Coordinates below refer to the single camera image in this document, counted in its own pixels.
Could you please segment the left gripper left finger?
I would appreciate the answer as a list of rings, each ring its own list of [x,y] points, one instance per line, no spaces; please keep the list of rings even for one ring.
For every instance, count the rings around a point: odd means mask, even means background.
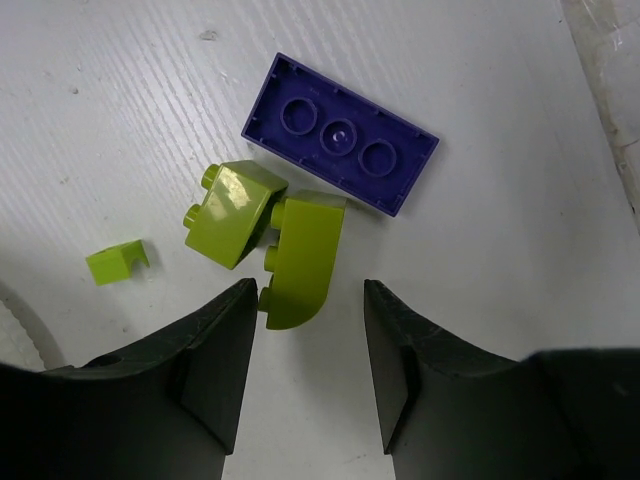
[[[218,479],[235,446],[257,320],[236,282],[84,366],[1,369],[5,479]]]

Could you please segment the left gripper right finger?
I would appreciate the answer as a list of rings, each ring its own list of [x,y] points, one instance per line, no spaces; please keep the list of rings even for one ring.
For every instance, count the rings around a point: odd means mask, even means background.
[[[384,452],[399,479],[635,479],[639,352],[514,361],[413,311],[378,280],[364,324]]]

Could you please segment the lime lego slope brick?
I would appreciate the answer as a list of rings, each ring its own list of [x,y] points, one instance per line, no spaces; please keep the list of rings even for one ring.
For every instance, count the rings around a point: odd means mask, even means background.
[[[257,246],[289,183],[255,161],[241,160],[210,165],[201,186],[204,199],[183,220],[185,245],[232,270]]]

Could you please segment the white divided round container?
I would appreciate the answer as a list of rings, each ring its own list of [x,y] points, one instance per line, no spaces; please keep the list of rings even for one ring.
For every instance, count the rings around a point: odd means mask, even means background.
[[[68,365],[50,328],[23,296],[10,288],[6,282],[1,282],[1,300],[28,333],[47,369]]]

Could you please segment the blue lego plate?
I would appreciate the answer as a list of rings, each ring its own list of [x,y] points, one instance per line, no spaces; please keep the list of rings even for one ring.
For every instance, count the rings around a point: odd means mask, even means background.
[[[274,57],[242,136],[391,217],[439,144],[282,53]]]

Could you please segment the small lime lego cube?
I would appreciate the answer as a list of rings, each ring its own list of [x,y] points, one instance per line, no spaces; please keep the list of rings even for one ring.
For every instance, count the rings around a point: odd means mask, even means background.
[[[150,267],[143,241],[140,239],[110,246],[87,256],[85,261],[97,286],[130,279],[135,263]]]

